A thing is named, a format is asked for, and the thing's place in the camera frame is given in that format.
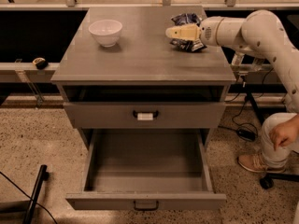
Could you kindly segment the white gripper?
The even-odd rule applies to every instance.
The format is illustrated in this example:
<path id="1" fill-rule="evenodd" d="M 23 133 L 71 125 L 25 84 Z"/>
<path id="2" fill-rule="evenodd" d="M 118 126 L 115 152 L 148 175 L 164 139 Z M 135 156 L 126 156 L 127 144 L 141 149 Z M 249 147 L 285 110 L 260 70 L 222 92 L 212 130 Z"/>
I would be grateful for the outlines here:
<path id="1" fill-rule="evenodd" d="M 200 28 L 195 23 L 184 24 L 167 28 L 165 34 L 169 38 L 196 41 L 199 38 L 206 46 L 220 46 L 218 30 L 224 20 L 214 16 L 202 20 Z"/>

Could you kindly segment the person bare hand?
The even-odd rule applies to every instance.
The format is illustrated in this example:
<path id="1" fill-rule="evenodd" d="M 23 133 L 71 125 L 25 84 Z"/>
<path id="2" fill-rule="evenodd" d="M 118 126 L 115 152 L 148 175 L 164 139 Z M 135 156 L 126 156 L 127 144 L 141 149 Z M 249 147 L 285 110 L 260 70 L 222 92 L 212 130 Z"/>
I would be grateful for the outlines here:
<path id="1" fill-rule="evenodd" d="M 275 126 L 269 133 L 274 150 L 293 143 L 299 135 L 299 115 Z"/>

